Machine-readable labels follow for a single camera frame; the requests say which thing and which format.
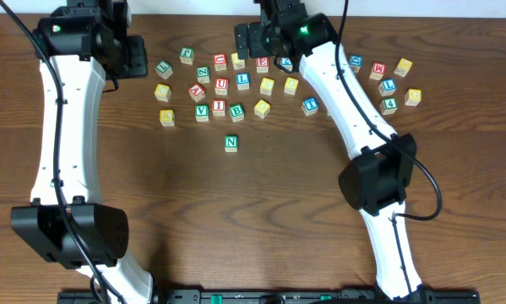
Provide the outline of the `red E block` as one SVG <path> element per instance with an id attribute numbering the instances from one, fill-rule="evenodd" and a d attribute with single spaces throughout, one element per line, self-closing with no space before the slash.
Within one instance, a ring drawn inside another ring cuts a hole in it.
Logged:
<path id="1" fill-rule="evenodd" d="M 256 59 L 256 71 L 257 73 L 267 73 L 269 71 L 268 57 L 259 57 Z"/>

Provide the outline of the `green N block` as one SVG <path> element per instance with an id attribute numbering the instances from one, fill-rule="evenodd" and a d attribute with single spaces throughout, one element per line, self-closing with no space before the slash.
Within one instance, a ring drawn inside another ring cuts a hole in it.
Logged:
<path id="1" fill-rule="evenodd" d="M 236 135 L 225 136 L 225 152 L 233 153 L 238 151 L 238 137 Z"/>

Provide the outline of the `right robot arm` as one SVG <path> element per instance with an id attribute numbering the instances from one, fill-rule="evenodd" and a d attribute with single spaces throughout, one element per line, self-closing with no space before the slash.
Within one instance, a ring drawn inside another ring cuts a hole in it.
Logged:
<path id="1" fill-rule="evenodd" d="M 390 301 L 417 298 L 422 281 L 405 229 L 406 188 L 416 167 L 416 142 L 398 135 L 356 79 L 342 46 L 342 31 L 299 1 L 257 0 L 260 20 L 235 27 L 241 59 L 287 57 L 330 112 L 350 159 L 338 177 L 347 203 L 367 227 L 376 285 Z"/>

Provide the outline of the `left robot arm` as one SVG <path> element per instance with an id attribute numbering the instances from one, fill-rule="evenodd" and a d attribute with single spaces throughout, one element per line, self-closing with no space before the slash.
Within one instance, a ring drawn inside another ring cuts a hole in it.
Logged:
<path id="1" fill-rule="evenodd" d="M 69 0 L 27 37 L 44 92 L 41 157 L 30 203 L 11 211 L 14 232 L 49 263 L 90 278 L 61 303 L 156 303 L 155 280 L 128 249 L 128 218 L 103 202 L 97 130 L 106 83 L 147 74 L 144 40 L 130 35 L 125 1 Z"/>

